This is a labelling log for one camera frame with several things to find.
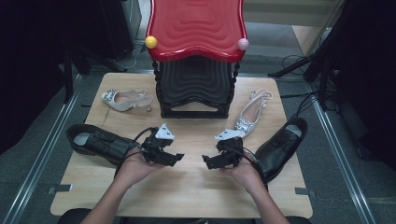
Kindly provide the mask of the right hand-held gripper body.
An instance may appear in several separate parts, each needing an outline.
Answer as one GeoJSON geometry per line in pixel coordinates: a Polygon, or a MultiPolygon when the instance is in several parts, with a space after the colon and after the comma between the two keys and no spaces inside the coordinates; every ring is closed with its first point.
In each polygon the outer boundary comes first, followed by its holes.
{"type": "Polygon", "coordinates": [[[226,166],[235,167],[244,156],[242,131],[224,130],[215,136],[218,140],[217,149],[219,151],[218,161],[224,161],[226,166]]]}

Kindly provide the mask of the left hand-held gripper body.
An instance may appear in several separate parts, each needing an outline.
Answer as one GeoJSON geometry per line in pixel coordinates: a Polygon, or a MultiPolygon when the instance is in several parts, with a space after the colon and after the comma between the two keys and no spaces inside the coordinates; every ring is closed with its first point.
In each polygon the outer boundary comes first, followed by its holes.
{"type": "Polygon", "coordinates": [[[163,149],[170,146],[174,139],[175,136],[165,123],[160,128],[155,128],[142,144],[144,158],[146,160],[172,160],[174,155],[163,149]]]}

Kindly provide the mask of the white jewelled slingback heel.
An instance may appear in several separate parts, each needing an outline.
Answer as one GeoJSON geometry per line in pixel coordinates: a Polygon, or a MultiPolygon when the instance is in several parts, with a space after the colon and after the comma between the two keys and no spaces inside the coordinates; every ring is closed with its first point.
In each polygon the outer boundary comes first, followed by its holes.
{"type": "Polygon", "coordinates": [[[240,113],[240,116],[234,125],[241,138],[244,138],[253,132],[262,110],[267,106],[268,101],[272,98],[273,94],[266,89],[259,89],[250,94],[249,102],[240,113]]]}
{"type": "Polygon", "coordinates": [[[132,108],[151,110],[153,96],[146,90],[117,91],[109,90],[101,94],[101,99],[113,109],[125,112],[132,108]]]}

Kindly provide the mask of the black leather shoe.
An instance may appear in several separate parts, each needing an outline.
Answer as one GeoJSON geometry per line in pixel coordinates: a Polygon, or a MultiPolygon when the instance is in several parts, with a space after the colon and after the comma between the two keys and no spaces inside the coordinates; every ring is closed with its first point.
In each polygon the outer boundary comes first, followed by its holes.
{"type": "Polygon", "coordinates": [[[258,148],[255,156],[261,164],[266,182],[280,173],[304,140],[307,131],[308,124],[305,119],[290,119],[258,148]]]}
{"type": "Polygon", "coordinates": [[[122,164],[127,153],[139,147],[129,138],[121,137],[90,124],[75,124],[66,130],[71,148],[79,154],[100,156],[113,165],[122,164]]]}

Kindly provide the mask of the red and black shoe rack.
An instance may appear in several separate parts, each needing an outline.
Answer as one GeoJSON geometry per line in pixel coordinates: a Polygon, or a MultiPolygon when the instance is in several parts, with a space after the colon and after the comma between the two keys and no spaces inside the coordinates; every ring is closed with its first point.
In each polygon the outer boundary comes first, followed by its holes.
{"type": "Polygon", "coordinates": [[[150,0],[145,44],[161,116],[226,119],[248,48],[244,0],[150,0]]]}

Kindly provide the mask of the person's left hand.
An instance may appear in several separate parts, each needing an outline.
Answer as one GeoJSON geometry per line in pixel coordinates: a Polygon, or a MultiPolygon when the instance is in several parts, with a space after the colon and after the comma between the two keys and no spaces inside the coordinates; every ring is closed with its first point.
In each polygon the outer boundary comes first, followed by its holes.
{"type": "Polygon", "coordinates": [[[131,152],[127,154],[115,180],[123,189],[129,189],[134,184],[145,179],[148,175],[162,168],[163,165],[161,164],[146,162],[140,152],[131,152]]]}

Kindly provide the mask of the person's right hand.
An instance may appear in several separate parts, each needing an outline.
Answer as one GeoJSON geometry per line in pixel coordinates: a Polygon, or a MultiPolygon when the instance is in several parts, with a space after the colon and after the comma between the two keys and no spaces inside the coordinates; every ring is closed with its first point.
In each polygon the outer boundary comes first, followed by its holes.
{"type": "Polygon", "coordinates": [[[260,189],[265,189],[259,173],[247,159],[242,159],[234,168],[220,168],[219,170],[223,174],[232,177],[249,194],[257,193],[260,189]]]}

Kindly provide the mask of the grey tape strip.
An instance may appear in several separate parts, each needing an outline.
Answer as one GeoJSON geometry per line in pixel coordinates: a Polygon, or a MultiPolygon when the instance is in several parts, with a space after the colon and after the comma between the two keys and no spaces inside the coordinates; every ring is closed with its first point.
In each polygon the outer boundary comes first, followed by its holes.
{"type": "Polygon", "coordinates": [[[55,195],[57,192],[67,192],[70,191],[72,188],[72,184],[54,185],[48,188],[47,193],[50,195],[55,195]]]}
{"type": "Polygon", "coordinates": [[[314,190],[310,190],[307,188],[294,188],[294,191],[298,195],[306,195],[310,198],[317,198],[317,194],[314,190]]]}

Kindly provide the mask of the black stand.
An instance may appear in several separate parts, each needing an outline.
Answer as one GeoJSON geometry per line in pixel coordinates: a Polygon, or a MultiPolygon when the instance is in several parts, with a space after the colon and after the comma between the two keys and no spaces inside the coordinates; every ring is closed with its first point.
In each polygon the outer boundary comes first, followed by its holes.
{"type": "Polygon", "coordinates": [[[83,75],[88,75],[90,73],[91,66],[86,59],[85,49],[82,46],[69,46],[64,52],[65,104],[69,102],[74,92],[72,65],[83,75]]]}

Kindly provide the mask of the black tripod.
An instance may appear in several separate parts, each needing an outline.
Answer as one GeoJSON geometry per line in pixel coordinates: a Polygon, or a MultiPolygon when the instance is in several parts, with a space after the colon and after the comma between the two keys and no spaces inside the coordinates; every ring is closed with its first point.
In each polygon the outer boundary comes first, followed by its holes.
{"type": "Polygon", "coordinates": [[[309,64],[308,68],[304,72],[304,80],[306,82],[313,82],[319,77],[318,86],[318,103],[323,111],[327,111],[326,106],[326,90],[327,83],[329,80],[331,69],[331,62],[329,59],[329,49],[332,46],[332,39],[326,38],[322,44],[310,55],[303,57],[300,61],[293,63],[292,65],[283,68],[280,71],[268,74],[268,77],[283,77],[292,71],[301,68],[302,66],[309,64]]]}

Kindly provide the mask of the metal floor rail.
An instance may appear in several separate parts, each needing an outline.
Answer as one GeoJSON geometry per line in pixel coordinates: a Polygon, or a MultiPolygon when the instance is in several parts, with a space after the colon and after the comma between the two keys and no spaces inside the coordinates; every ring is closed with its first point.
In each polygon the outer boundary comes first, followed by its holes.
{"type": "Polygon", "coordinates": [[[340,170],[341,176],[346,183],[347,191],[361,220],[361,224],[377,224],[374,213],[370,207],[370,204],[368,203],[367,198],[365,197],[357,177],[352,170],[350,162],[347,160],[347,156],[337,134],[335,133],[328,113],[325,112],[319,105],[317,96],[312,96],[311,102],[315,108],[321,127],[330,144],[332,154],[340,170]]]}
{"type": "Polygon", "coordinates": [[[38,183],[40,176],[42,175],[45,166],[48,163],[52,150],[59,139],[61,134],[61,130],[63,129],[66,120],[69,118],[70,113],[76,103],[76,100],[80,94],[81,86],[84,83],[85,76],[81,74],[77,74],[72,87],[74,88],[74,92],[70,96],[70,99],[67,103],[64,103],[62,106],[56,120],[54,121],[47,138],[40,148],[38,155],[35,158],[35,161],[29,170],[27,176],[22,182],[15,199],[13,200],[12,205],[8,209],[7,215],[1,222],[1,224],[17,224],[21,219],[21,215],[28,204],[35,187],[38,183]]]}

